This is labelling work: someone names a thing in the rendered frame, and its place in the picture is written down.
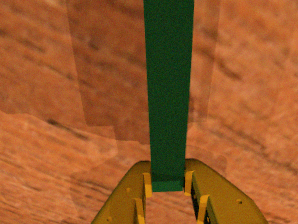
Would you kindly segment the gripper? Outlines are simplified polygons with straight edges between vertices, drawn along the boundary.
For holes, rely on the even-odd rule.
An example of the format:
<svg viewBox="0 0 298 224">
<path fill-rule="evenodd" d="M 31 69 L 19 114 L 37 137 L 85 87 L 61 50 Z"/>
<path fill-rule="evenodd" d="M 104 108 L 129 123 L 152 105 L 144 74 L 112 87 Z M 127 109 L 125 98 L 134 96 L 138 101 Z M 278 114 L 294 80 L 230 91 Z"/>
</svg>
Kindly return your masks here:
<svg viewBox="0 0 298 224">
<path fill-rule="evenodd" d="M 183 189 L 191 195 L 197 224 L 269 224 L 249 196 L 197 159 L 185 159 Z M 151 196 L 151 161 L 138 161 L 91 224 L 145 224 L 146 197 Z"/>
</svg>

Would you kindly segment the green rod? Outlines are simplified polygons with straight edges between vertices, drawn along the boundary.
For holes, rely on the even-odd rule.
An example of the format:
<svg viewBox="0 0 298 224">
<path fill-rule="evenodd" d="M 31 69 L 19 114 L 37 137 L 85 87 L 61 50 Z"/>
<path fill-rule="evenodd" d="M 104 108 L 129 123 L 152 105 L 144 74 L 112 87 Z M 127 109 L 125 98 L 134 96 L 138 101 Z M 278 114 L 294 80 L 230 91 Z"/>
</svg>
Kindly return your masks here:
<svg viewBox="0 0 298 224">
<path fill-rule="evenodd" d="M 194 0 L 143 0 L 152 192 L 183 191 Z"/>
</svg>

